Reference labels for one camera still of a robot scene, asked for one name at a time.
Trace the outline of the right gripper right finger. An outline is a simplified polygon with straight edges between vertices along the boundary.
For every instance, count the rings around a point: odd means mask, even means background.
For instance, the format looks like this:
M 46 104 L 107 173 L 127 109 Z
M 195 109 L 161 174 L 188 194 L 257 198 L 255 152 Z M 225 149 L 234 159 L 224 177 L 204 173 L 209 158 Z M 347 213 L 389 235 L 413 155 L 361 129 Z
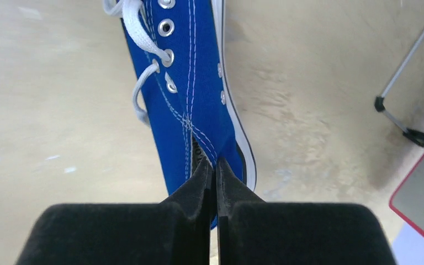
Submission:
M 370 209 L 353 203 L 265 202 L 216 166 L 220 264 L 395 264 Z

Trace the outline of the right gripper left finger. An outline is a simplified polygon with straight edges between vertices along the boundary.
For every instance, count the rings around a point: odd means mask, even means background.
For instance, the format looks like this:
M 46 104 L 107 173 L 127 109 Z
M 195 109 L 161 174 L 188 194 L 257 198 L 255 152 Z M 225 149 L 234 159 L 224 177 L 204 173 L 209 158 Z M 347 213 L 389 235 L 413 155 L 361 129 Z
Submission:
M 213 168 L 156 204 L 56 204 L 35 222 L 17 264 L 208 264 Z

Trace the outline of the blue canvas sneaker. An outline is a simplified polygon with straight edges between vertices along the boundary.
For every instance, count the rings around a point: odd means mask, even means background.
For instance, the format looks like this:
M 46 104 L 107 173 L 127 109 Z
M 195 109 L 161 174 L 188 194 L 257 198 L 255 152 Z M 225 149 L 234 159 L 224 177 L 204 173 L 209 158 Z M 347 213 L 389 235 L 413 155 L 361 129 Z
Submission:
M 169 61 L 144 52 L 120 18 L 137 78 L 153 60 L 160 71 L 142 86 L 166 188 L 174 193 L 206 159 L 224 158 L 250 190 L 257 184 L 255 158 L 227 83 L 224 1 L 142 1 L 140 21 Z

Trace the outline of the white shoelace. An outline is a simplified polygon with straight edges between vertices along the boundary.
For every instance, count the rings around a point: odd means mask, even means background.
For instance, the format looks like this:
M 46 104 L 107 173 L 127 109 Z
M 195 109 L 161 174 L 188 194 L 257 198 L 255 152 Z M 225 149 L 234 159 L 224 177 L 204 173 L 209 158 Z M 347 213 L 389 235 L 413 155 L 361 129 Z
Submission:
M 140 14 L 142 14 L 144 9 L 142 1 L 103 1 L 102 4 L 107 15 L 123 19 L 128 36 L 131 37 L 137 47 L 144 52 L 157 55 L 160 59 L 167 61 L 171 59 L 166 51 L 160 49 L 155 44 L 140 21 Z M 152 63 L 141 73 L 140 77 L 138 77 L 132 92 L 132 103 L 135 114 L 137 118 L 147 126 L 150 125 L 148 114 L 146 110 L 139 106 L 138 97 L 146 80 L 152 74 L 159 71 L 159 63 L 157 60 L 153 60 Z

